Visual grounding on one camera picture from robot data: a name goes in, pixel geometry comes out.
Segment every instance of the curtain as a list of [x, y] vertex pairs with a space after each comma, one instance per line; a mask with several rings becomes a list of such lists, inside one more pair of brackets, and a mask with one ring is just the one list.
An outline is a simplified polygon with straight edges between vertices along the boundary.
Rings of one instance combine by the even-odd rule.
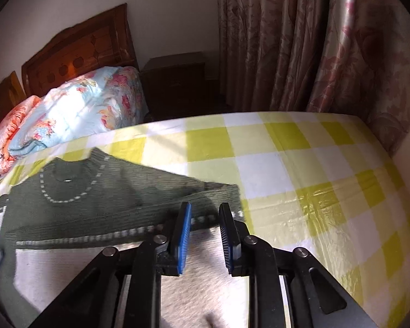
[[410, 128], [399, 0], [218, 0], [220, 90], [236, 112], [359, 116], [393, 154]]

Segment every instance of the green sweater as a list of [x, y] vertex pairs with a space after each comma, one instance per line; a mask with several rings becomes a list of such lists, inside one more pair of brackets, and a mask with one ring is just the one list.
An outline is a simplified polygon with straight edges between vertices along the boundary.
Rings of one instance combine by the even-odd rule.
[[229, 202], [244, 220], [236, 185], [197, 179], [129, 163], [95, 148], [88, 159], [56, 158], [12, 188], [0, 229], [0, 305], [16, 328], [39, 314], [13, 286], [16, 249], [103, 247], [157, 234], [171, 211], [191, 203], [192, 230], [217, 225]]

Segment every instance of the wooden headboard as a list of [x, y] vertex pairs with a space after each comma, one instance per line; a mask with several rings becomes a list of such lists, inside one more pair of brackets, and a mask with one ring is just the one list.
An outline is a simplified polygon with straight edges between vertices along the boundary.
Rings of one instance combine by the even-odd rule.
[[0, 122], [21, 101], [26, 99], [15, 72], [0, 83]]
[[21, 67], [24, 90], [44, 96], [50, 89], [103, 66], [138, 69], [126, 14], [119, 5], [54, 36]]

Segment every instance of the floral pillow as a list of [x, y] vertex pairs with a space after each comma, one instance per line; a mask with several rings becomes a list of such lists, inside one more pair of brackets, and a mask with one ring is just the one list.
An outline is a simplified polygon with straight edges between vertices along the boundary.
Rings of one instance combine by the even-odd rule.
[[23, 119], [40, 101], [38, 96], [30, 96], [15, 106], [0, 122], [0, 175], [6, 173], [15, 160], [8, 152], [9, 142], [18, 131]]
[[52, 89], [9, 143], [22, 157], [76, 138], [143, 122], [148, 112], [138, 71], [103, 67]]

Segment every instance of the red pillow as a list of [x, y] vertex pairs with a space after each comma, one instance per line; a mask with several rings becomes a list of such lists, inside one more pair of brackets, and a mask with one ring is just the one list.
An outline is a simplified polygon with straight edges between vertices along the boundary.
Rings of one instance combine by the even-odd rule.
[[14, 162], [14, 158], [8, 152], [10, 140], [18, 130], [21, 121], [40, 101], [38, 96], [30, 96], [15, 106], [0, 122], [0, 175], [6, 173]]

